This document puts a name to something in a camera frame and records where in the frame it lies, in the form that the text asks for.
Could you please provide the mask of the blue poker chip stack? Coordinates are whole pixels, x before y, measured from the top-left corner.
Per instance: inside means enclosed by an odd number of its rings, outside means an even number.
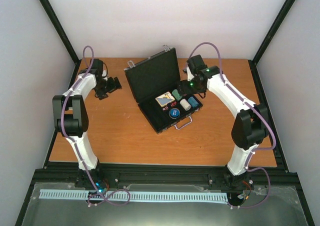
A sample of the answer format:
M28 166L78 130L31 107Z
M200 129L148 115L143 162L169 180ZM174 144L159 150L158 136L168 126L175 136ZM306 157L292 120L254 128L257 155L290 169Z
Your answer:
M199 105L198 101L193 96L191 96L187 101L193 108L197 108Z

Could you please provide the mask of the white poker chip stack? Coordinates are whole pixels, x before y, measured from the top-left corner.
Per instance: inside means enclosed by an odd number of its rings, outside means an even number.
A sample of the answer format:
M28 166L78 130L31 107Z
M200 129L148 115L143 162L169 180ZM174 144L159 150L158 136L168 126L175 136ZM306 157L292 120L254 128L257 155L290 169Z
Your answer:
M189 111L192 108L190 103L184 98L179 103L185 111Z

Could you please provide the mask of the green poker chip stack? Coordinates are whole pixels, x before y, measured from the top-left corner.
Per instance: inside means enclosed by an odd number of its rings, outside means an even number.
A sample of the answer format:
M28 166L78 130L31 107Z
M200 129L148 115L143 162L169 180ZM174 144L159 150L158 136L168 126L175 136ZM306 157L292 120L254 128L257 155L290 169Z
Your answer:
M178 92L177 89L174 89L172 91L172 95L177 101L180 101L183 98L183 96Z

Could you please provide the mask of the black poker set case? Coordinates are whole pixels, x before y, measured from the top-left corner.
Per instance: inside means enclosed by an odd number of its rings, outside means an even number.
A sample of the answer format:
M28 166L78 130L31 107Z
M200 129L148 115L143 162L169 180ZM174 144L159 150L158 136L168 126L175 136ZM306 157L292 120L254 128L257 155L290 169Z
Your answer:
M203 104L194 94L182 95L182 99L188 100L194 97L199 103L198 107L191 107L185 111L180 105L180 101L169 103L163 110L156 102L156 97L177 89L177 83L181 81L179 64L176 49L167 45L163 46L163 51L156 53L140 62L128 61L128 67L124 69L124 74L128 81L132 95L142 114L150 123L154 131L159 134L174 126L177 130L184 128L192 122L191 115L203 107ZM180 110L179 118L169 117L169 110L177 108Z

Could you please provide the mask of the orange dealer button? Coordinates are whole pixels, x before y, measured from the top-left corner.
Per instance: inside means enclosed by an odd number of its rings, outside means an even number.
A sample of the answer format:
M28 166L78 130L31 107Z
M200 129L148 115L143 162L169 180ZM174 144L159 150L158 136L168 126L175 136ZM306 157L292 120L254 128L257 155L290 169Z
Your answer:
M180 117L180 110L178 109L178 108L171 108L170 110L169 110L169 113L168 113L168 115L169 115L169 117L171 118L171 119L177 119L177 118L179 118Z

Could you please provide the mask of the playing card deck box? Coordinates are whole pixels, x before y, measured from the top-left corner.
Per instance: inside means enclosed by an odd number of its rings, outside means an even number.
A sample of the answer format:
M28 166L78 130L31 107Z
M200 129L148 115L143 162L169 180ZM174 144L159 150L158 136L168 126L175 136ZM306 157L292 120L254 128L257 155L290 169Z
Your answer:
M157 96L155 100L163 108L167 106L169 103L174 102L175 98L169 91L167 91L166 93L163 93L162 95Z

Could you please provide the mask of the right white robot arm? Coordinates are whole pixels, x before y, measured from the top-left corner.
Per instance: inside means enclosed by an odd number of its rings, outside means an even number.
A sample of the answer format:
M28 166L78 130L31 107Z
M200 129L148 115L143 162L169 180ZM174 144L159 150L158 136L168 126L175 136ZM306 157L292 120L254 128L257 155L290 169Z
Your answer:
M223 178L225 185L234 189L249 172L253 155L267 136L275 137L268 123L268 109L245 97L227 79L218 66L208 67L200 55L186 62L187 79L178 84L180 94L205 94L210 91L229 109L234 117L231 138L234 149Z

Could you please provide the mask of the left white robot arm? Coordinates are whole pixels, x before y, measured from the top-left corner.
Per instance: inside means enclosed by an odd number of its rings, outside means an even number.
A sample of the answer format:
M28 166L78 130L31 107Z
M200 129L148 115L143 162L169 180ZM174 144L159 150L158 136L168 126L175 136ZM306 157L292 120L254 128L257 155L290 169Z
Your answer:
M85 100L91 91L97 99L104 100L121 88L117 77L108 76L106 64L100 59L92 59L65 93L52 98L55 130L70 143L79 169L89 171L86 181L95 188L103 184L104 174L96 170L99 160L88 137L89 116Z

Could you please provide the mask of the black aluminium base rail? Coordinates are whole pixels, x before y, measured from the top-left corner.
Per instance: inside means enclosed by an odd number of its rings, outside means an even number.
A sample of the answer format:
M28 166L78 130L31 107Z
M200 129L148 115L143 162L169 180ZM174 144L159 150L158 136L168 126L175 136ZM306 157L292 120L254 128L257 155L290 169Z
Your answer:
M231 179L222 166L101 163L90 171L90 175L95 183L107 183L112 189L138 184L192 185L210 190L237 191L244 189L249 181L252 181L252 188L267 185L301 188L298 175L283 168L258 169ZM93 188L86 172L72 162L49 162L45 167L35 170L31 184L35 183L73 183L79 188Z

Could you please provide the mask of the left black frame post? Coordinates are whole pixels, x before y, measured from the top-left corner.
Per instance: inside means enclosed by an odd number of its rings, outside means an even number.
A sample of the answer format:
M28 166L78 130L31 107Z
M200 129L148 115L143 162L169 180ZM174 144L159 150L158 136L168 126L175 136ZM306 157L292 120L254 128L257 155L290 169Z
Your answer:
M51 3L49 0L39 0L40 4L42 5L45 13L47 14L50 22L52 23L54 29L56 30L59 38L61 39L65 49L67 50L70 58L72 61L77 64L80 59L77 56L76 51L74 50L57 14L55 13Z

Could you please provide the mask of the black frame post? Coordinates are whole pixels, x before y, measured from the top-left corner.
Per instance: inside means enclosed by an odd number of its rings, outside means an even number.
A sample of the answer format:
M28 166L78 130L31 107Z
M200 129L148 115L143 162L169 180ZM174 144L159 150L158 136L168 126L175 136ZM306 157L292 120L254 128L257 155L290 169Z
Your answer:
M40 4L42 5L45 13L47 14L50 22L52 23L54 29L56 30L59 38L61 39L65 49L67 50L70 58L72 61L77 64L80 59L77 56L76 51L74 50L57 14L55 13L51 3L49 0L39 0Z
M273 23L271 24L267 34L265 35L262 43L260 44L257 52L255 53L252 62L255 66L258 65L259 61L263 57L264 53L266 52L268 46L270 45L272 39L276 35L278 29L282 25L283 21L285 20L286 16L290 12L292 6L294 5L296 0L285 0L282 4L279 12L277 13Z

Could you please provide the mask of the right black frame post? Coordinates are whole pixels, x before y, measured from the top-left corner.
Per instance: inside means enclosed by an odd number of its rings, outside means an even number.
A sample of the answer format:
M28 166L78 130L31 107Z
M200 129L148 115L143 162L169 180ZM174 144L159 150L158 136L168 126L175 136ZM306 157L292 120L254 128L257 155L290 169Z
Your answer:
M276 35L278 29L282 25L283 21L285 20L286 16L290 12L292 6L294 5L296 0L285 0L282 4L279 12L277 13L273 23L271 24L267 34L265 35L262 43L260 44L257 52L255 53L252 62L255 66L258 65L259 61L263 57L264 53L266 52L268 46L270 45L272 39Z

